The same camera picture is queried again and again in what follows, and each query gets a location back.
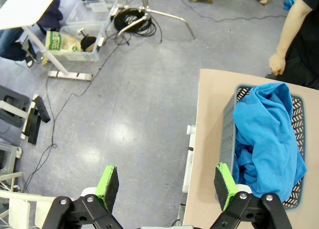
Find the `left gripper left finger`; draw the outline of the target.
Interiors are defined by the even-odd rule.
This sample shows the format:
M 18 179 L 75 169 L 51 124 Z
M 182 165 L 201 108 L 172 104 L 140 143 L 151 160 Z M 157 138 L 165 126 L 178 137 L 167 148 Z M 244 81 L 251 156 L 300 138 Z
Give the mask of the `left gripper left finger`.
M 108 165 L 93 193 L 71 200 L 67 196 L 54 199 L 43 229 L 80 229 L 92 225 L 96 229 L 121 229 L 112 215 L 119 189 L 117 167 Z

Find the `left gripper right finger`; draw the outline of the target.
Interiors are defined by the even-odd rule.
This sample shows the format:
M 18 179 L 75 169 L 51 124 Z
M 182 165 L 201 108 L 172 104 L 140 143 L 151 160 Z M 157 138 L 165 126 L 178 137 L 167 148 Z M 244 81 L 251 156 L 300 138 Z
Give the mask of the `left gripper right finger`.
M 215 167 L 214 186 L 222 213 L 212 229 L 236 229 L 241 222 L 249 222 L 255 229 L 291 229 L 287 213 L 275 193 L 260 198 L 239 191 L 226 163 Z

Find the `person's right hand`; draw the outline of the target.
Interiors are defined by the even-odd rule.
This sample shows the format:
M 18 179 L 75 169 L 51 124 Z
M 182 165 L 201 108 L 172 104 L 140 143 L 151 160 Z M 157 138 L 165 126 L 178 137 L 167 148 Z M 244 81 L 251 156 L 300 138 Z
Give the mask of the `person's right hand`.
M 285 57 L 279 53 L 274 53 L 269 59 L 269 67 L 273 75 L 282 75 L 286 66 Z

